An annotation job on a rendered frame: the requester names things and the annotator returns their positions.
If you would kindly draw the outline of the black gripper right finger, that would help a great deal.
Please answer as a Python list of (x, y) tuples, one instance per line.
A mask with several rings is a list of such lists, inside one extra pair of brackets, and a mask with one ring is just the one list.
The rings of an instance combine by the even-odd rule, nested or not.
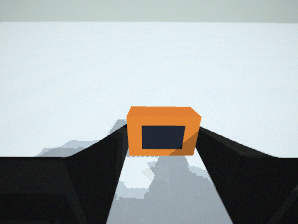
[(232, 224), (275, 224), (298, 196), (298, 158), (279, 158), (199, 127), (195, 146)]

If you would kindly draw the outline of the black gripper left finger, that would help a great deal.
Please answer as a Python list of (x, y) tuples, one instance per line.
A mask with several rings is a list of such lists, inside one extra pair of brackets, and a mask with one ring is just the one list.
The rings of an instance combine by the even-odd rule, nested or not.
[(68, 157), (0, 157), (0, 194), (61, 194), (79, 224), (106, 224), (128, 147), (125, 124)]

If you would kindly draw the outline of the orange block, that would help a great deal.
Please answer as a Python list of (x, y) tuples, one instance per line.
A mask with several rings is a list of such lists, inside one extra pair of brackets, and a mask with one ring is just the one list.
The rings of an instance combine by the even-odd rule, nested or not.
[(131, 106), (129, 156), (194, 156), (201, 116), (191, 107)]

